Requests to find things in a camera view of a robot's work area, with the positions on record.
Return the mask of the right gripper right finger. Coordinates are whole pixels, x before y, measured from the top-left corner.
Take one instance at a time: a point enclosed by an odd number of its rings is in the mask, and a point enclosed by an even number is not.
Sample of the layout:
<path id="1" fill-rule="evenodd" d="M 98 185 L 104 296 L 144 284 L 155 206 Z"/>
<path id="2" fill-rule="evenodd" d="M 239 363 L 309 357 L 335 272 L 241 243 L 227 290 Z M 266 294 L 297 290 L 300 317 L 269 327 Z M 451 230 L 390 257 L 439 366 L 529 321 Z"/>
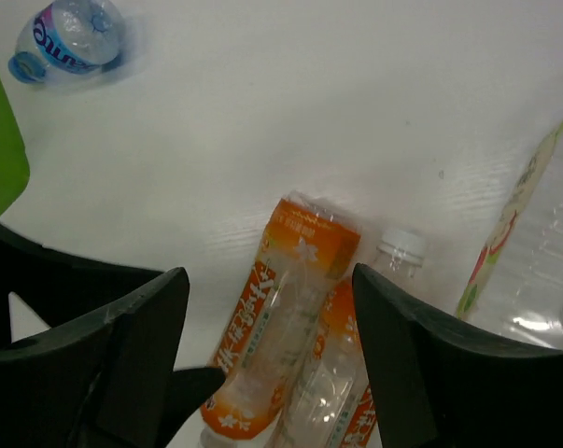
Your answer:
<path id="1" fill-rule="evenodd" d="M 359 337 L 386 447 L 563 447 L 563 351 L 478 329 L 358 264 Z"/>

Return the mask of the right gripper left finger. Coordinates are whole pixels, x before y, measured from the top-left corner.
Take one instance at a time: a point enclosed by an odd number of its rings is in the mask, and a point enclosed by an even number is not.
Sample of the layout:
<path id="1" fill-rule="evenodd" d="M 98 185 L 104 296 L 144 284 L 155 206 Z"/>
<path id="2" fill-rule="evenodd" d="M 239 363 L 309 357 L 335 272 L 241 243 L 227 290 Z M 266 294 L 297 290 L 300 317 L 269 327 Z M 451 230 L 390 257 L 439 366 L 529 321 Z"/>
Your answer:
<path id="1" fill-rule="evenodd" d="M 0 447 L 163 447 L 224 383 L 175 369 L 185 269 L 105 263 L 0 223 Z"/>

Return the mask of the large clear plastic bottle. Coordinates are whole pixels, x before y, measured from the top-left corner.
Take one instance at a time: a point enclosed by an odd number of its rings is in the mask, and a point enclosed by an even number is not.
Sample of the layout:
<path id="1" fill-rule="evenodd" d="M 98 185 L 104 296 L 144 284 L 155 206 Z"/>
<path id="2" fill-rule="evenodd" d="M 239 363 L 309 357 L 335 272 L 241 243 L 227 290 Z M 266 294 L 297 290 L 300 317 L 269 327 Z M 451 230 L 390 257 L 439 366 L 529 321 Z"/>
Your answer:
<path id="1" fill-rule="evenodd" d="M 510 339 L 563 350 L 563 120 L 514 184 L 456 316 Z"/>

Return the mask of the orange label tea bottle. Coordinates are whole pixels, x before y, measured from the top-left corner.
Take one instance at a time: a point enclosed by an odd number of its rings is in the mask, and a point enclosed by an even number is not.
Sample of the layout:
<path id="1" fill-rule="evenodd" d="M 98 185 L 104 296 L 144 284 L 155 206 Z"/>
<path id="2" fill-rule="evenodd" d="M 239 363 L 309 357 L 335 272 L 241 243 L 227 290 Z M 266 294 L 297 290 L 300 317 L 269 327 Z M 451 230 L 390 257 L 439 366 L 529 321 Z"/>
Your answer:
<path id="1" fill-rule="evenodd" d="M 344 277 L 362 233 L 356 219 L 299 191 L 283 196 L 213 353 L 226 380 L 202 405 L 202 447 L 259 436 L 284 405 L 323 301 Z"/>

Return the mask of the blue label water bottle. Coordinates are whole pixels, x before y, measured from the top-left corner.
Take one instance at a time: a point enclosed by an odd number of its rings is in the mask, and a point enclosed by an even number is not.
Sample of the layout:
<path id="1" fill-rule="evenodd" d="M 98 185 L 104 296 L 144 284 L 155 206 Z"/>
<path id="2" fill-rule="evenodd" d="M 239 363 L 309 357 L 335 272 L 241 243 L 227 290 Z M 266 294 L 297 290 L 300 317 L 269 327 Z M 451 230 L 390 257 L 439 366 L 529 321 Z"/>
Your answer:
<path id="1" fill-rule="evenodd" d="M 123 37 L 123 18 L 112 2 L 53 1 L 23 26 L 7 67 L 25 84 L 61 73 L 87 76 L 117 60 Z"/>

